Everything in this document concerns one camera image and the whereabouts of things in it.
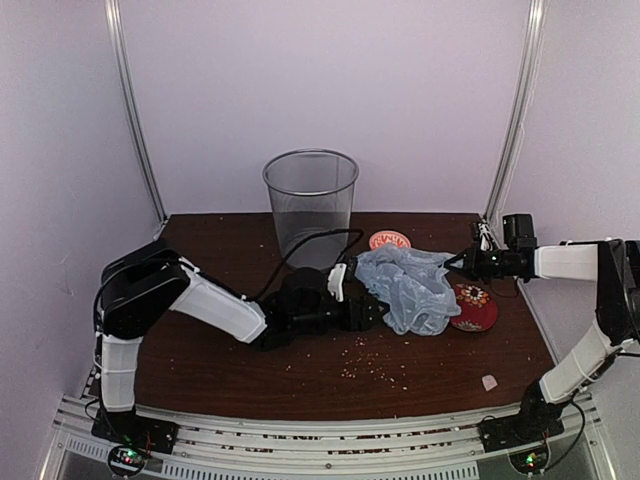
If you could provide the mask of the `light blue plastic trash bag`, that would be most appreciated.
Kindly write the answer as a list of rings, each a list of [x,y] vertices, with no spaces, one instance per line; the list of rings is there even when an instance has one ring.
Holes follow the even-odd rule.
[[[384,323],[396,334],[436,336],[461,314],[444,263],[453,255],[385,244],[357,256],[355,276],[389,306]]]

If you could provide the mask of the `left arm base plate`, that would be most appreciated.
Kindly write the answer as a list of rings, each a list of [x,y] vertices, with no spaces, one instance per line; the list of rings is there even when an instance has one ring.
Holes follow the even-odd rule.
[[[178,434],[174,422],[133,415],[107,414],[93,422],[91,434],[152,453],[171,454]]]

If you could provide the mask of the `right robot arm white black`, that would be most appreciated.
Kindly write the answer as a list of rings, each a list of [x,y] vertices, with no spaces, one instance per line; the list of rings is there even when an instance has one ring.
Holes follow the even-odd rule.
[[[585,335],[526,389],[517,414],[481,424],[486,432],[504,429],[530,442],[560,419],[580,389],[594,383],[639,340],[639,243],[605,239],[541,246],[531,215],[506,215],[502,225],[504,245],[497,247],[483,226],[473,223],[471,245],[446,260],[445,268],[473,281],[513,277],[596,286],[595,318]]]

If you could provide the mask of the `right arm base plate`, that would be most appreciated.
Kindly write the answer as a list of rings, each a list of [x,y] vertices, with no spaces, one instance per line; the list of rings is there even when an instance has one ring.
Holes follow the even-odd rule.
[[[517,414],[500,418],[485,417],[477,427],[486,453],[540,442],[547,435],[553,437],[564,432],[564,425],[559,419],[542,424],[529,423],[523,422]]]

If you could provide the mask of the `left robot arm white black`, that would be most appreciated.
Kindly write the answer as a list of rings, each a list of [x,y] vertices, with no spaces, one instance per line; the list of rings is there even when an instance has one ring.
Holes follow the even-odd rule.
[[[249,297],[206,274],[163,239],[107,265],[93,304],[98,426],[123,444],[133,444],[149,432],[136,413],[139,348],[168,311],[262,351],[331,329],[371,329],[389,307],[369,294],[348,296],[346,286],[354,281],[356,266],[355,258],[342,254],[327,273],[302,267],[286,275],[275,292]]]

